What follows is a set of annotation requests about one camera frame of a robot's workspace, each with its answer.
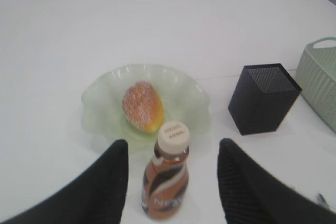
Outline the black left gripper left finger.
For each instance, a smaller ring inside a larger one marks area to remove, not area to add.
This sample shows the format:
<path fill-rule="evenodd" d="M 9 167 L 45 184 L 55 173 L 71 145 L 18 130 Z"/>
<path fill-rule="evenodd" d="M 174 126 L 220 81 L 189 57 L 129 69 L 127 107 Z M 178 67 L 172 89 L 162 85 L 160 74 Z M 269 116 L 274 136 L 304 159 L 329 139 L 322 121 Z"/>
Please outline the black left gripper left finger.
<path fill-rule="evenodd" d="M 67 186 L 5 222 L 120 223 L 128 180 L 128 144 L 116 140 Z"/>

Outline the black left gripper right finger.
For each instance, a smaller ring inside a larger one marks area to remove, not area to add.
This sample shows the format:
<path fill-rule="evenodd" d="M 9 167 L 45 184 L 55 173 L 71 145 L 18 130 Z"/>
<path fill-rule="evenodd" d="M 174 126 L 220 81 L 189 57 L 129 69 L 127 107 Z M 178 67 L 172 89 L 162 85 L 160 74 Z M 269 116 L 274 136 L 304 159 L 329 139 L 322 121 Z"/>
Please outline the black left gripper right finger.
<path fill-rule="evenodd" d="M 229 138 L 219 143 L 217 179 L 227 223 L 335 223 L 335 213 L 280 182 Z"/>

